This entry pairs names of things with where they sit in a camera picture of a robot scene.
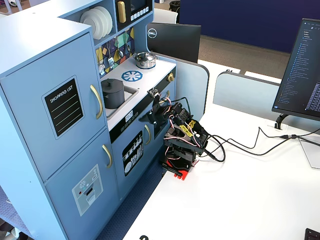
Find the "toy kitchen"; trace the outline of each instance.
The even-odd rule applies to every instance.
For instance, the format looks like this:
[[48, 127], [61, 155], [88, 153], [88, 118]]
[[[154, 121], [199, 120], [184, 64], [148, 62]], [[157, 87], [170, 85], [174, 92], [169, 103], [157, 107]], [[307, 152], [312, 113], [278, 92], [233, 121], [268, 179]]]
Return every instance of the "toy kitchen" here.
[[207, 70], [149, 52], [153, 19], [153, 0], [50, 0], [0, 20], [0, 186], [32, 238], [96, 239], [164, 148], [151, 92], [204, 114]]

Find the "keyboard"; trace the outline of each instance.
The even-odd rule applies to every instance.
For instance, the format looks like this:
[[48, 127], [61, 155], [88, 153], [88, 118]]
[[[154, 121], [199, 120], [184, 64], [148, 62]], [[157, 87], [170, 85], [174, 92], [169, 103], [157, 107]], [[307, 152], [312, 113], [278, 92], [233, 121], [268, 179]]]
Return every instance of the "keyboard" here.
[[320, 240], [320, 233], [307, 228], [305, 230], [304, 240]]

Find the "stack of plates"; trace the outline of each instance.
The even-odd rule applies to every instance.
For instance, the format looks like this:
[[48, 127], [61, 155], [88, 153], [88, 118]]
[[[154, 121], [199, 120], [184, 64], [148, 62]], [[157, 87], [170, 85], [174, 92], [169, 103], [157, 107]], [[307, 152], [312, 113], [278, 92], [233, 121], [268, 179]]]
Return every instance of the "stack of plates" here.
[[110, 34], [113, 24], [109, 11], [102, 6], [84, 12], [80, 23], [92, 26], [93, 38], [97, 40]]

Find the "blue wall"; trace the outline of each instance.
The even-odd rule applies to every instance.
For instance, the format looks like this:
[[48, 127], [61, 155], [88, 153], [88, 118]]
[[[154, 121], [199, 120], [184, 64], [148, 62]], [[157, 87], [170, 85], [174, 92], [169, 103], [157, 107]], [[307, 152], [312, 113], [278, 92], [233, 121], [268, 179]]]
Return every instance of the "blue wall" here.
[[320, 19], [319, 0], [183, 0], [181, 24], [206, 36], [290, 53], [302, 18]]

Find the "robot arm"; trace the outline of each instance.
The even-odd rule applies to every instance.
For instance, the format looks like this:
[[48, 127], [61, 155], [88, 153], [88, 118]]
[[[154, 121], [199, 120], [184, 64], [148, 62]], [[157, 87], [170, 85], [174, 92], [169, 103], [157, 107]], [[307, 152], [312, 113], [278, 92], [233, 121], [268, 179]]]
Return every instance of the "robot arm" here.
[[170, 121], [170, 128], [163, 138], [166, 151], [162, 166], [184, 180], [194, 166], [196, 156], [206, 151], [210, 135], [181, 103], [161, 106], [160, 94], [154, 89], [148, 93], [153, 97], [152, 109], [139, 120], [156, 126]]

